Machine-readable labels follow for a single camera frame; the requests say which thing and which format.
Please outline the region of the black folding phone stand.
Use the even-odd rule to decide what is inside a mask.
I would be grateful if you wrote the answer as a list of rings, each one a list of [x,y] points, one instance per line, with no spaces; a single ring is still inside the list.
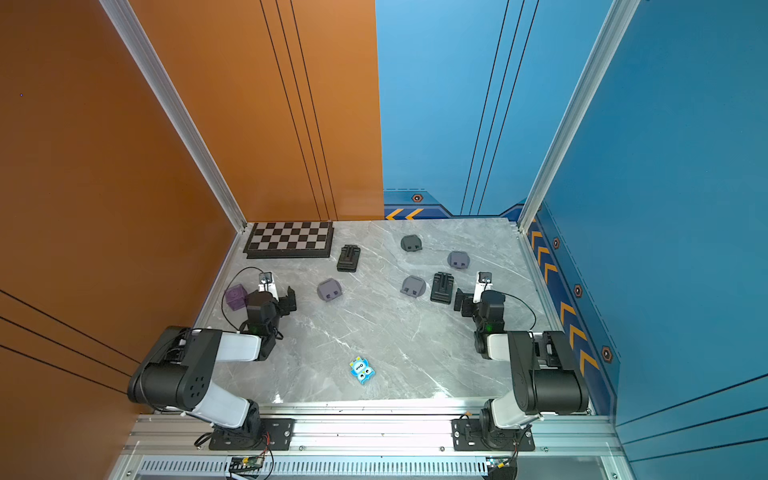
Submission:
[[[450,305],[453,301],[454,277],[447,272],[437,272],[433,276],[430,300]]]

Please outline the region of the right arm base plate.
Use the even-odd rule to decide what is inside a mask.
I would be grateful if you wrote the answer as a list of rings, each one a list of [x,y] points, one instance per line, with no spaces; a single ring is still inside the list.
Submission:
[[[457,452],[525,453],[536,449],[531,429],[484,427],[479,419],[461,417],[451,421],[453,450]]]

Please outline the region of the black white chessboard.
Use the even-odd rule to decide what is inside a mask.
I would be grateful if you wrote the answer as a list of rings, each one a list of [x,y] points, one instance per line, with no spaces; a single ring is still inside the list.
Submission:
[[[331,221],[257,222],[243,253],[248,259],[328,258],[333,234]]]

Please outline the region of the purple cube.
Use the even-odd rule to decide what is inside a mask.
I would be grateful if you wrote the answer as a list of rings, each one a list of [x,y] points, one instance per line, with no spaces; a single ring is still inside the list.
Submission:
[[[224,301],[232,311],[244,309],[247,305],[248,292],[242,284],[230,286],[225,291]]]

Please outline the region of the left green circuit board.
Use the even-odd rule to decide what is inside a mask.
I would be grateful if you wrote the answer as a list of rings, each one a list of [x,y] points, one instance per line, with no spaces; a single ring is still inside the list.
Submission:
[[[269,468],[262,456],[231,457],[227,466],[228,479],[256,480],[267,478]]]

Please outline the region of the black folded phone stand left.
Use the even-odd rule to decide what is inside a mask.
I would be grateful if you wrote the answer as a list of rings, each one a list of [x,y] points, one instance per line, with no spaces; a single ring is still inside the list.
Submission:
[[[337,261],[337,270],[339,272],[354,273],[357,271],[361,255],[361,248],[358,245],[346,244],[341,248]]]

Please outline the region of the aluminium front rail frame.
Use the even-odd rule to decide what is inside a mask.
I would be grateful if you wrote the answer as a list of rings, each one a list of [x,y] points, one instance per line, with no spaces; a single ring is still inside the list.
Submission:
[[[486,479],[488,460],[514,458],[517,479],[629,479],[632,471],[605,416],[547,414],[531,424],[533,452],[457,452],[451,421],[479,419],[467,399],[267,404],[261,418],[293,418],[287,451],[212,451],[212,428],[189,416],[143,415],[112,470],[115,479],[228,479],[231,457],[262,456],[261,479]]]

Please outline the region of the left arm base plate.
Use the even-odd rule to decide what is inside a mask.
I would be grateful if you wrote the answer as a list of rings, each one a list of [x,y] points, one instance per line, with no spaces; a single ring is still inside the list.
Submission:
[[[208,447],[212,451],[287,451],[293,438],[293,418],[261,418],[253,427],[238,429],[215,427]]]

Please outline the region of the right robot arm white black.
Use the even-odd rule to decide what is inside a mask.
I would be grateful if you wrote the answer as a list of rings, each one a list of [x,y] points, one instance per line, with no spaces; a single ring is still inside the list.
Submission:
[[[530,451],[531,424],[544,414],[583,414],[589,409],[588,386],[565,333],[506,331],[504,303],[509,296],[484,290],[479,296],[457,290],[454,309],[475,324],[474,348],[484,359],[506,362],[511,390],[485,402],[478,424],[457,421],[461,448]]]

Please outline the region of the aluminium corner post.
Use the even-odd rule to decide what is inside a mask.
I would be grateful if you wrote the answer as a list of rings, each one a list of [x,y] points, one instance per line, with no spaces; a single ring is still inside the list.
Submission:
[[[517,222],[521,234],[529,231],[639,4],[612,2],[523,206]]]
[[[247,220],[129,1],[101,0],[120,39],[236,232]]]

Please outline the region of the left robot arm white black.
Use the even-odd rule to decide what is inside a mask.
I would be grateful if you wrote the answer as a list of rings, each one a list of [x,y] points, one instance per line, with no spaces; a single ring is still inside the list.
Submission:
[[[195,442],[214,451],[286,451],[291,418],[264,420],[256,401],[237,396],[213,380],[216,364],[260,362],[282,339],[282,317],[297,310],[295,291],[247,295],[247,319],[236,331],[171,326],[161,334],[132,376],[129,400],[154,410],[179,411],[212,425]]]

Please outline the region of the right aluminium corner post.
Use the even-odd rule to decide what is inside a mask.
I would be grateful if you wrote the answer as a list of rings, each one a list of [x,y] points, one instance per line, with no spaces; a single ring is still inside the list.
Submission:
[[[523,206],[517,222],[521,234],[529,231],[639,4],[612,2]]]

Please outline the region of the dark grey round phone stand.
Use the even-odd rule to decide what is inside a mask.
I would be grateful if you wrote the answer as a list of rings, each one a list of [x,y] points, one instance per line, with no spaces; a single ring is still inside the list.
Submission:
[[[406,252],[418,252],[423,249],[423,243],[418,235],[405,235],[400,241],[401,248]]]

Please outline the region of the left aluminium corner post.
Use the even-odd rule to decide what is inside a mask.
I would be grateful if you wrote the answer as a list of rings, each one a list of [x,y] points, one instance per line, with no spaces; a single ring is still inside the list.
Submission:
[[[120,39],[236,232],[247,220],[129,1],[101,0]]]

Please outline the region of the right circuit board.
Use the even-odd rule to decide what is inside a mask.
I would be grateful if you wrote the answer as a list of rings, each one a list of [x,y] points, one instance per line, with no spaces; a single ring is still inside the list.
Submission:
[[[487,465],[487,480],[516,480],[518,463],[514,458],[491,458]]]

